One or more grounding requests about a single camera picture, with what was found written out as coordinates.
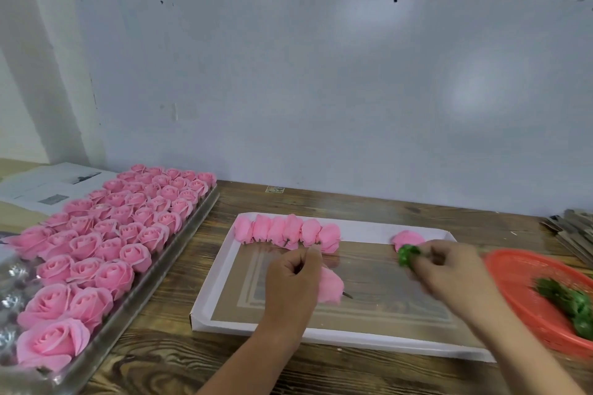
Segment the stack of cardboard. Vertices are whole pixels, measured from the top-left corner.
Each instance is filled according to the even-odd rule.
[[[541,221],[556,234],[564,246],[593,268],[593,213],[566,210],[563,216],[553,215]]]

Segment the tray of pink roses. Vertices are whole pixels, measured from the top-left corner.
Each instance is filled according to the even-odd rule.
[[[82,387],[212,209],[216,182],[211,173],[136,164],[4,238],[25,271],[2,294],[19,300],[2,303],[10,312],[0,317],[0,348],[12,345],[0,361],[3,385],[44,394]]]

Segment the small sticker on table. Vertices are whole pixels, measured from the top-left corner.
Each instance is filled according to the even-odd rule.
[[[266,188],[266,192],[268,192],[268,193],[283,193],[284,188],[281,188],[280,186],[268,186]]]

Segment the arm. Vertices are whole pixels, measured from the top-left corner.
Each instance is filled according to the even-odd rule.
[[[509,308],[475,248],[439,240],[420,248],[424,256],[412,260],[415,277],[490,350],[514,394],[584,395]]]
[[[321,269],[322,255],[314,247],[285,253],[270,264],[262,321],[197,395],[267,395],[271,392],[298,348],[317,305]]]

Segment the white board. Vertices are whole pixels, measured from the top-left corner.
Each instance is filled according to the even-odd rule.
[[[590,3],[77,7],[112,170],[209,168],[533,215],[593,208]]]

